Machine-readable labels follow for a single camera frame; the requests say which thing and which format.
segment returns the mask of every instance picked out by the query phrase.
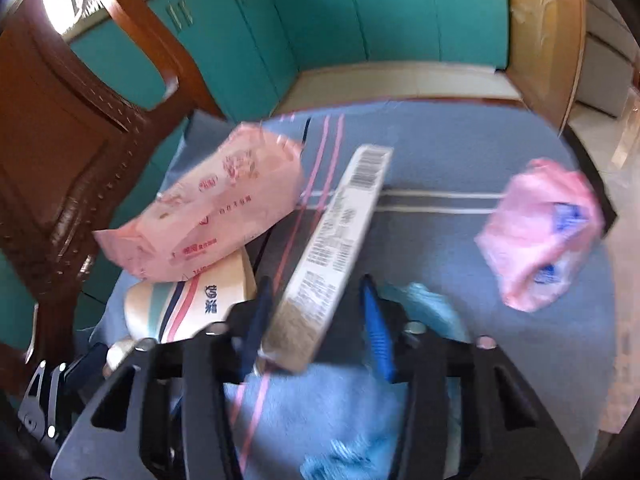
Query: navy stripe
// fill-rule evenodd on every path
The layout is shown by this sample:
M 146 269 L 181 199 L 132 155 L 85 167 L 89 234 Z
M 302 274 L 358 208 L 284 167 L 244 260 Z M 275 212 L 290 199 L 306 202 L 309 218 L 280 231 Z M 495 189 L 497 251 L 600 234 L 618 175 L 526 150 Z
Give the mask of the navy stripe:
M 178 299 L 182 294 L 182 290 L 184 289 L 184 283 L 185 282 L 178 282 L 175 285 L 174 294 L 172 295 L 171 300 L 169 301 L 169 305 L 164 311 L 164 316 L 162 317 L 162 323 L 160 324 L 160 330 L 158 331 L 159 342 L 162 341 L 162 336 L 164 335 L 166 324 L 169 323 L 169 318 L 171 317 L 171 314 L 174 312 L 175 304 L 178 303 Z

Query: wooden chair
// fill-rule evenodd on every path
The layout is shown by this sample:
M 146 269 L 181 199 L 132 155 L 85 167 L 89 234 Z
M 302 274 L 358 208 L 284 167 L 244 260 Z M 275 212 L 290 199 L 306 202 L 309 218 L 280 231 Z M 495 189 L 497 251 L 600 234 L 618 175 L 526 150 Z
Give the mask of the wooden chair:
M 0 390 L 20 394 L 42 359 L 73 357 L 82 282 L 106 228 L 158 144 L 192 110 L 222 116 L 182 45 L 143 0 L 102 0 L 153 62 L 163 101 L 139 108 L 108 88 L 22 0 L 0 34 L 0 249 L 36 300 L 25 353 L 0 344 Z

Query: crumpled pink bag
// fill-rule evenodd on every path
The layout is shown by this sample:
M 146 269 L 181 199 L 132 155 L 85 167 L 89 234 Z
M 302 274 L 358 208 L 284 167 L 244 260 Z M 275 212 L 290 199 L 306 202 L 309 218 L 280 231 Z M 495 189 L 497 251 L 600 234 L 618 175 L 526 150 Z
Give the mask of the crumpled pink bag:
M 188 280 L 289 214 L 300 196 L 302 148 L 240 124 L 203 162 L 122 227 L 94 231 L 105 256 L 153 282 Z
M 476 243 L 504 303 L 534 312 L 568 289 L 602 226 L 585 176 L 536 159 L 511 179 Z

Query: teal towel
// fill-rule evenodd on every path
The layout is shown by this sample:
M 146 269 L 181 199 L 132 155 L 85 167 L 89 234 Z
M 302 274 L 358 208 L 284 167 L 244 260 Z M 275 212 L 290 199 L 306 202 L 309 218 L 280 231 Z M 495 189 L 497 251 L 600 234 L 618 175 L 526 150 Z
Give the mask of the teal towel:
M 471 341 L 462 320 L 446 298 L 429 291 L 421 283 L 411 283 L 406 287 L 385 284 L 378 293 L 382 298 L 400 303 L 409 319 L 423 322 L 439 336 L 461 342 Z M 404 395 L 406 386 L 397 386 L 399 395 Z M 458 472 L 462 437 L 460 382 L 449 379 L 447 388 L 449 443 L 444 478 Z M 305 480 L 385 480 L 396 450 L 401 418 L 402 413 L 399 412 L 396 428 L 383 430 L 380 435 L 361 435 L 351 443 L 333 440 L 329 453 L 306 457 L 300 466 L 302 477 Z

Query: blue cloth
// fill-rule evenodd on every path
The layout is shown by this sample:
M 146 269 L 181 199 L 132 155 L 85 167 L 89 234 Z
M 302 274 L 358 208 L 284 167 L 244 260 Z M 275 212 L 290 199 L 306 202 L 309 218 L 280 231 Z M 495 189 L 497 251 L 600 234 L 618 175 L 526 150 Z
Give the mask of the blue cloth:
M 341 114 L 344 135 L 337 146 Z M 450 299 L 473 337 L 491 335 L 536 391 L 584 468 L 598 434 L 616 349 L 613 283 L 604 245 L 595 245 L 564 296 L 534 314 L 518 312 L 500 300 L 494 274 L 474 242 L 486 222 L 486 208 L 494 207 L 496 200 L 467 195 L 502 192 L 532 158 L 546 157 L 569 170 L 576 169 L 558 134 L 525 110 L 443 102 L 387 102 L 314 110 L 297 113 L 293 120 L 276 117 L 264 126 L 302 140 L 308 119 L 302 153 L 307 177 L 328 120 L 315 193 L 300 218 L 294 212 L 271 230 L 268 240 L 262 236 L 247 246 L 258 279 L 275 275 L 292 239 L 282 273 L 282 283 L 288 282 L 316 225 L 316 211 L 311 208 L 318 204 L 325 185 L 328 190 L 335 189 L 361 144 L 394 147 L 385 189 L 444 194 L 382 196 L 380 205 L 386 209 L 373 215 L 313 365 L 300 376 L 272 374 L 266 386 L 262 378 L 248 377 L 234 425 L 234 439 L 241 451 L 252 426 L 254 407 L 261 399 L 264 404 L 248 446 L 245 479 L 299 479 L 304 458 L 327 453 L 332 440 L 354 442 L 361 435 L 376 434 L 376 428 L 386 428 L 381 420 L 388 427 L 397 420 L 403 400 L 398 401 L 393 391 L 380 389 L 380 382 L 362 365 L 358 281 L 367 273 L 380 283 L 424 283 Z M 229 128 L 195 114 L 163 187 L 177 173 L 212 153 Z M 334 153 L 335 172 L 329 180 Z M 133 281 L 122 273 L 92 336 L 94 341 L 111 344 L 127 335 L 124 294 Z M 236 389 L 227 386 L 226 392 L 233 402 Z
M 382 298 L 401 304 L 409 319 L 424 323 L 439 336 L 460 342 L 471 341 L 460 316 L 449 305 L 447 299 L 430 292 L 423 284 L 411 283 L 406 287 L 386 284 L 378 293 Z M 458 472 L 462 438 L 460 382 L 449 379 L 447 387 L 449 443 L 444 478 Z M 396 384 L 391 388 L 399 399 L 404 399 L 405 384 Z M 382 434 L 360 436 L 350 444 L 333 440 L 330 453 L 305 458 L 300 466 L 300 474 L 305 480 L 385 480 L 396 451 L 401 417 L 402 412 L 399 412 L 394 427 L 382 430 Z

